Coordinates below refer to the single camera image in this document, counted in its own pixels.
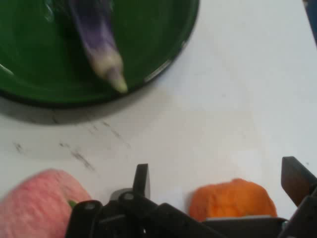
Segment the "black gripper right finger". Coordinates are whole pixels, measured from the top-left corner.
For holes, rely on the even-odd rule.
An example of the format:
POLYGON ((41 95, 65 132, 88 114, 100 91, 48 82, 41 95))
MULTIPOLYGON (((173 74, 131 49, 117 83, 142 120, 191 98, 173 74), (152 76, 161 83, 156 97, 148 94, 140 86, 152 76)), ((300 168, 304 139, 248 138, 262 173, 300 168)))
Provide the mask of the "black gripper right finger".
POLYGON ((317 236, 317 178, 295 157, 283 157, 283 190, 297 206, 282 226, 280 238, 315 238, 317 236))

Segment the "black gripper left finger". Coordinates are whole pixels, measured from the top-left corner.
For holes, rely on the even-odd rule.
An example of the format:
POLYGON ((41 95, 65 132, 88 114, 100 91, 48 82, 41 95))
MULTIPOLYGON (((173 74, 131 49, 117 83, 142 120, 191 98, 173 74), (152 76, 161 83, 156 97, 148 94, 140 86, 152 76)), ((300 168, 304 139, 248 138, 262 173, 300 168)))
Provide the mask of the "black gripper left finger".
POLYGON ((173 206, 149 199, 148 164, 136 168, 133 186, 103 205, 97 200, 76 204, 67 238, 213 238, 215 231, 173 206))

